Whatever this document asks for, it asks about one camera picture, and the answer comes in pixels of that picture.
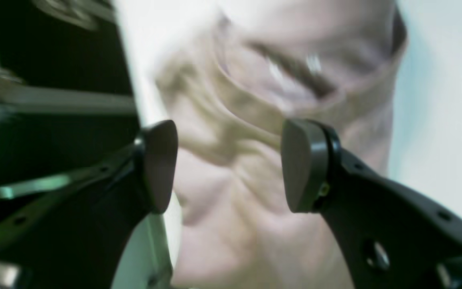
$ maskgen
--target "hole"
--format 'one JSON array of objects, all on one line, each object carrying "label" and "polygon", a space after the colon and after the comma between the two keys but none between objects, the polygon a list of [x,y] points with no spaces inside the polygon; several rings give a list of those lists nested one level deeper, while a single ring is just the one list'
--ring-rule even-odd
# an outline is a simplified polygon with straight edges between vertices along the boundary
[{"label": "hole", "polygon": [[442,212],[442,211],[438,212],[438,217],[442,218],[443,220],[447,222],[450,222],[452,220],[452,217],[449,214]]},{"label": "hole", "polygon": [[22,225],[24,222],[26,222],[26,216],[18,216],[15,220],[13,220],[13,223],[16,226]]},{"label": "hole", "polygon": [[376,241],[365,243],[365,261],[376,271],[388,271],[390,258],[384,247]]}]

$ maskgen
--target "white wall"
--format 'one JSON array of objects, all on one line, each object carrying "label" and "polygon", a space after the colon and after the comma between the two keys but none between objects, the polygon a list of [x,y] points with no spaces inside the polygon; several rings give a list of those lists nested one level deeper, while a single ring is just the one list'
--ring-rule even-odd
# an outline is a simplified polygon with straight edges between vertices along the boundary
[{"label": "white wall", "polygon": [[462,0],[403,0],[391,177],[462,216]]}]

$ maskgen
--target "black panel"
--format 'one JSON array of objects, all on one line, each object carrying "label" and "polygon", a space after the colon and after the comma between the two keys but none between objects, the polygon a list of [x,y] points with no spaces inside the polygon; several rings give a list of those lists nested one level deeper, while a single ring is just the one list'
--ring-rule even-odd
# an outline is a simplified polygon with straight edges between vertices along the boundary
[{"label": "black panel", "polygon": [[0,0],[0,64],[31,86],[132,95],[118,28],[96,21],[88,31],[33,0]]}]

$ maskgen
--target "light blue wall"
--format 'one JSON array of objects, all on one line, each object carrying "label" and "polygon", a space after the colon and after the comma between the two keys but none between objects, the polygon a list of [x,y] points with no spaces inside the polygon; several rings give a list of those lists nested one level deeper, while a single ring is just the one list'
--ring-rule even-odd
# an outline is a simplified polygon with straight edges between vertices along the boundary
[{"label": "light blue wall", "polygon": [[462,0],[403,0],[391,177],[462,216]]}]

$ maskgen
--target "beige shirt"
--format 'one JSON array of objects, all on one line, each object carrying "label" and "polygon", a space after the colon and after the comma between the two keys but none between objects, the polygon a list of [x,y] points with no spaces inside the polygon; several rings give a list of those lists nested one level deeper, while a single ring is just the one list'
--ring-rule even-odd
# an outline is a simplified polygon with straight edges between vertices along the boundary
[{"label": "beige shirt", "polygon": [[389,24],[384,19],[377,28],[389,31],[387,45],[372,44],[370,26],[319,39],[306,54],[276,47],[328,80],[332,90],[324,94],[252,49],[226,20],[172,55],[157,85],[180,141],[174,191],[183,229],[175,287],[353,287],[322,217],[288,209],[281,128],[287,117],[327,123],[345,148],[386,173],[392,95],[406,47],[395,11],[387,9]]}]

